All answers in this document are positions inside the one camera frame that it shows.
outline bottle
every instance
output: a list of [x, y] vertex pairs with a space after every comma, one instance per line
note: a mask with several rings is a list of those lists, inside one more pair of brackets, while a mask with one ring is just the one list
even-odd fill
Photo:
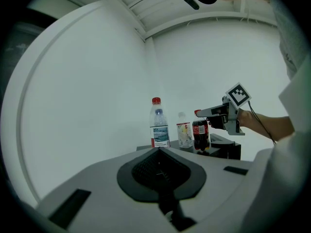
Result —
[[169, 127], [160, 98], [152, 99], [150, 111], [150, 134], [152, 147], [170, 147]]
[[177, 134], [178, 144], [181, 148], [192, 147], [192, 132], [190, 122], [186, 120], [186, 114], [184, 112], [178, 113]]
[[194, 148], [204, 151], [209, 149], [208, 122], [204, 118], [196, 116], [198, 111], [200, 110], [194, 111], [196, 118], [192, 123]]

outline cable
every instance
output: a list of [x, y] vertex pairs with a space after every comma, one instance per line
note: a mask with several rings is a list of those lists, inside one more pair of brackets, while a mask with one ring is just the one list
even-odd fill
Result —
[[248, 105], [249, 105], [249, 108], [251, 109], [251, 112], [253, 114], [253, 116], [256, 118], [256, 120], [261, 124], [261, 126], [264, 128], [264, 130], [267, 132], [267, 134], [269, 135], [269, 137], [271, 138], [273, 144], [275, 145], [276, 142], [275, 140], [272, 138], [272, 135], [270, 134], [270, 132], [266, 129], [266, 127], [262, 124], [261, 120], [259, 119], [259, 117], [257, 116], [257, 114], [255, 113], [255, 111], [253, 110], [253, 108], [251, 107], [251, 103], [250, 101], [248, 101]]

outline black platform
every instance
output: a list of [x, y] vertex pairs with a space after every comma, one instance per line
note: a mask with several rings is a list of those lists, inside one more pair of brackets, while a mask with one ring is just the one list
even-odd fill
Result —
[[[151, 148], [151, 145], [137, 147], [136, 151], [148, 148]], [[224, 159], [235, 159], [235, 160], [241, 159], [241, 145], [217, 134], [210, 134], [210, 146], [209, 149], [205, 151], [196, 150], [193, 145], [191, 148], [188, 149], [180, 148], [178, 140], [171, 141], [171, 148], [182, 150], [185, 152]]]

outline ceiling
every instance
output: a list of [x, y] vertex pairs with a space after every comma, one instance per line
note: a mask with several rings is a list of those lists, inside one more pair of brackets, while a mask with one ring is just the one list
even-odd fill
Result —
[[[98, 0], [70, 0], [79, 6]], [[174, 25], [202, 18], [235, 17], [276, 25], [272, 7], [262, 0], [218, 0], [212, 5], [197, 3], [192, 9], [183, 0], [115, 0], [131, 17], [133, 25], [143, 39]]]

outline human arm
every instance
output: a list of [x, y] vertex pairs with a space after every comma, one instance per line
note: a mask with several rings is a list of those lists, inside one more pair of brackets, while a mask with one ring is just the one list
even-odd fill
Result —
[[[294, 127], [288, 116], [267, 117], [257, 113], [256, 115], [275, 141], [279, 141], [280, 139], [289, 136], [294, 132]], [[240, 109], [238, 114], [238, 120], [241, 127], [247, 127], [263, 136], [270, 138], [268, 133], [257, 121], [252, 112]]]

